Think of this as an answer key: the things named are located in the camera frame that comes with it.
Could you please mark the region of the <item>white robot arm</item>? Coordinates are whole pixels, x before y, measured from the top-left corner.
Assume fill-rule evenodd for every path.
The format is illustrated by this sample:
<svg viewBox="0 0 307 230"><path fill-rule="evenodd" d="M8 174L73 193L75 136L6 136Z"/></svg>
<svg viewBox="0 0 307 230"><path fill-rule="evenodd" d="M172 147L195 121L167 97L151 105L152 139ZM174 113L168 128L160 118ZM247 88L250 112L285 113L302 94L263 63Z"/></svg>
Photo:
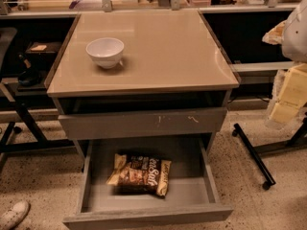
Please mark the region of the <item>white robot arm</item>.
<svg viewBox="0 0 307 230"><path fill-rule="evenodd" d="M307 104L307 0L286 20L281 48L283 56L295 64L285 73L269 119L286 124Z"/></svg>

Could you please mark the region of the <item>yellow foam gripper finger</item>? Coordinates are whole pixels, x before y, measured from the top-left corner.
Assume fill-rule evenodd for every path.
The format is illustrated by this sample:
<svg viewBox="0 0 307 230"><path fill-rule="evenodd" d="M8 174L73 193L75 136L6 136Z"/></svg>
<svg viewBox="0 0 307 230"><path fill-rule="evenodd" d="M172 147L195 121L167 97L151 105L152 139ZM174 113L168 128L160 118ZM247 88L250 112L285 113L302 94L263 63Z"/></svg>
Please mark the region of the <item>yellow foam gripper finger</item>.
<svg viewBox="0 0 307 230"><path fill-rule="evenodd" d="M299 63L284 74L269 119L279 124L290 122L307 104L307 64Z"/></svg>

